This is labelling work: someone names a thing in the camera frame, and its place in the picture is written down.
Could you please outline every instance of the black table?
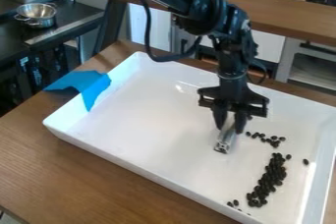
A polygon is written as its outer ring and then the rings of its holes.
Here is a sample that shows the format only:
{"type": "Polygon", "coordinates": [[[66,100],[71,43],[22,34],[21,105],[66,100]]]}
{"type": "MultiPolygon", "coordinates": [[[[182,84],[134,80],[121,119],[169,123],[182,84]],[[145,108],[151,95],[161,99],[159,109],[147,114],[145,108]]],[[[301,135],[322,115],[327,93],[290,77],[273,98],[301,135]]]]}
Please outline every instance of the black table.
{"type": "Polygon", "coordinates": [[[0,82],[17,79],[23,100],[31,97],[31,89],[20,60],[84,35],[98,28],[103,19],[102,10],[81,3],[70,0],[53,3],[57,5],[56,26],[53,28],[28,28],[13,17],[0,21],[0,82]]]}

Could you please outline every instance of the table leg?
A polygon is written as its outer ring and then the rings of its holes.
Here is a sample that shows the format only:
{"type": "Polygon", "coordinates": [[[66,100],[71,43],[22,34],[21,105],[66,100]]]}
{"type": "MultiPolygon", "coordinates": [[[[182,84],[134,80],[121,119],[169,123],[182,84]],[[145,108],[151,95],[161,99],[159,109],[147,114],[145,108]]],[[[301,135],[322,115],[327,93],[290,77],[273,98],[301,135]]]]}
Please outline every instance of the table leg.
{"type": "Polygon", "coordinates": [[[126,7],[125,2],[108,0],[92,55],[98,54],[118,39],[126,7]]]}

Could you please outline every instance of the metal bowl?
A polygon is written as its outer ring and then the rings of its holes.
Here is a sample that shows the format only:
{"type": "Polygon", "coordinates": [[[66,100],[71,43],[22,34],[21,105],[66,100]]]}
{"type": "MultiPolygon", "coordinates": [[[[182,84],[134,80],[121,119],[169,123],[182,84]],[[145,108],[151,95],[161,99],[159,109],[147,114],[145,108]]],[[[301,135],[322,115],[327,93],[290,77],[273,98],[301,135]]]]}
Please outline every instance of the metal bowl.
{"type": "Polygon", "coordinates": [[[31,19],[50,19],[57,13],[50,4],[31,3],[20,6],[17,9],[19,15],[31,19]]]}
{"type": "Polygon", "coordinates": [[[31,3],[20,6],[15,19],[31,28],[50,28],[55,25],[56,6],[53,3],[31,3]]]}

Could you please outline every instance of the shelf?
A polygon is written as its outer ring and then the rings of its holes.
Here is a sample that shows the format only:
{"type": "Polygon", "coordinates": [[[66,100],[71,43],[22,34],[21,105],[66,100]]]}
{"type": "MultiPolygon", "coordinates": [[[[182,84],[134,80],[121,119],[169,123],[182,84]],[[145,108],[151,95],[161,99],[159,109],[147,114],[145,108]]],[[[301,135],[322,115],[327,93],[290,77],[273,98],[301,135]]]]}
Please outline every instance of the shelf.
{"type": "Polygon", "coordinates": [[[297,54],[290,80],[336,90],[336,63],[297,54]]]}

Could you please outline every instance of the black bean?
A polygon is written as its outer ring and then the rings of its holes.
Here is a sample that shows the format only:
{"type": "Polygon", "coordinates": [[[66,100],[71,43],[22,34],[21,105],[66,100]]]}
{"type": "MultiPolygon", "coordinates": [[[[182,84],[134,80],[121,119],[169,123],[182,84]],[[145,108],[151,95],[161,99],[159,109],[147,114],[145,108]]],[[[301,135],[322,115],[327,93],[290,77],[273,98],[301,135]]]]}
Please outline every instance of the black bean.
{"type": "Polygon", "coordinates": [[[277,181],[277,182],[275,183],[275,185],[278,186],[278,187],[282,186],[282,181],[280,181],[280,180],[277,181]]]}
{"type": "Polygon", "coordinates": [[[252,200],[252,195],[251,194],[247,194],[247,199],[248,200],[252,200]]]}

